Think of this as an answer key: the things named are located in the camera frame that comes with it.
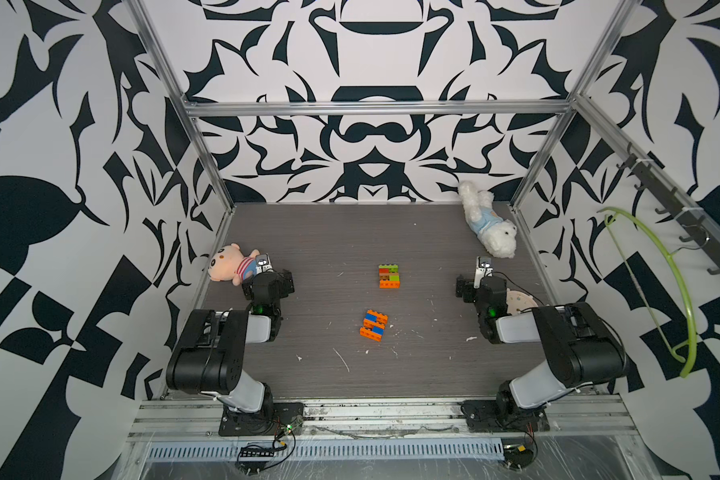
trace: table surface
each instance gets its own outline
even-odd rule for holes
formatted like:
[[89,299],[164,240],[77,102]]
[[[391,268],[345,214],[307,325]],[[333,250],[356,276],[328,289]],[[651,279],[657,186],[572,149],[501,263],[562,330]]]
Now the table surface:
[[[487,255],[461,205],[242,204],[230,243],[293,273],[278,337],[246,346],[243,363],[275,397],[486,396],[544,360],[539,343],[490,344],[455,296],[456,277],[474,277]],[[399,265],[399,289],[378,287],[379,264]],[[515,258],[494,268],[547,302],[519,237]],[[246,304],[240,287],[211,282],[203,308]],[[380,342],[359,334],[367,310],[389,316]]]

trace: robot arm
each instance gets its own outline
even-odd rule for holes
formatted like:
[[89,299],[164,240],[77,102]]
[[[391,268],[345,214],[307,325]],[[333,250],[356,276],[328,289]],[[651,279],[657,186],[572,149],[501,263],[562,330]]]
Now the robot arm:
[[585,302],[542,306],[496,323],[502,342],[541,341],[547,360],[509,382],[514,403],[538,408],[572,390],[623,376],[624,348]]
[[525,429],[548,402],[580,386],[609,382],[626,374],[624,346],[585,302],[541,306],[517,315],[507,313],[507,285],[491,275],[490,258],[479,257],[474,284],[460,276],[456,295],[471,302],[480,332],[491,343],[541,342],[545,361],[525,375],[501,384],[496,400],[467,400],[473,431]]
[[274,404],[269,387],[242,369],[247,343],[275,339],[282,321],[280,299],[294,292],[288,271],[276,272],[266,255],[256,257],[260,271],[242,284],[251,303],[246,310],[194,310],[166,368],[169,389],[211,396],[224,404],[221,436],[260,435],[277,413],[287,419],[303,412],[294,404]]

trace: stuffed animal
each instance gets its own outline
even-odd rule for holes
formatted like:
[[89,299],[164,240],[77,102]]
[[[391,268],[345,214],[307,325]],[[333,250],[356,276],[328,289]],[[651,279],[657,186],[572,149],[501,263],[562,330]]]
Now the stuffed animal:
[[231,280],[232,284],[238,286],[243,280],[256,274],[256,255],[254,250],[250,255],[245,256],[240,251],[240,245],[227,245],[213,256],[208,275],[214,282]]
[[464,205],[467,224],[485,249],[499,258],[514,257],[514,249],[517,247],[514,237],[518,228],[494,212],[494,195],[487,190],[478,191],[470,181],[459,184],[458,194]]

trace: black and white patterned wall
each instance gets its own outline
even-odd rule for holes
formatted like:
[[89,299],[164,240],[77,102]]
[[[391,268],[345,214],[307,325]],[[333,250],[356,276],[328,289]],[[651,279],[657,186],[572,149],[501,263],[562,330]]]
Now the black and white patterned wall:
[[[147,0],[189,101],[564,98],[616,0]],[[508,200],[551,115],[204,118],[235,201]]]
[[222,213],[119,0],[0,1],[0,478],[113,465]]
[[456,200],[460,180],[509,200],[551,114],[203,118],[232,198],[267,202]]
[[[593,100],[720,224],[720,0],[644,0],[590,91]],[[675,262],[698,331],[696,366],[665,347],[607,230],[604,206],[634,213],[667,245],[684,230],[654,209],[612,149],[576,117],[522,205],[561,301],[586,300],[621,334],[633,368],[621,393],[663,475],[720,479],[720,275],[701,252]],[[620,218],[615,235],[671,345],[687,339],[676,282],[646,236]]]

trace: plush pig toy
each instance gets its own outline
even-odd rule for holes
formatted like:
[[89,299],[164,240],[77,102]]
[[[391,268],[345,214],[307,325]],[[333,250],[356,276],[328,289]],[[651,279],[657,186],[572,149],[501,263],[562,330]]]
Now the plush pig toy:
[[216,252],[211,259],[208,275],[214,282],[231,280],[232,284],[237,286],[246,278],[256,274],[256,262],[254,261],[256,255],[259,255],[258,250],[245,256],[240,251],[240,245],[227,245]]

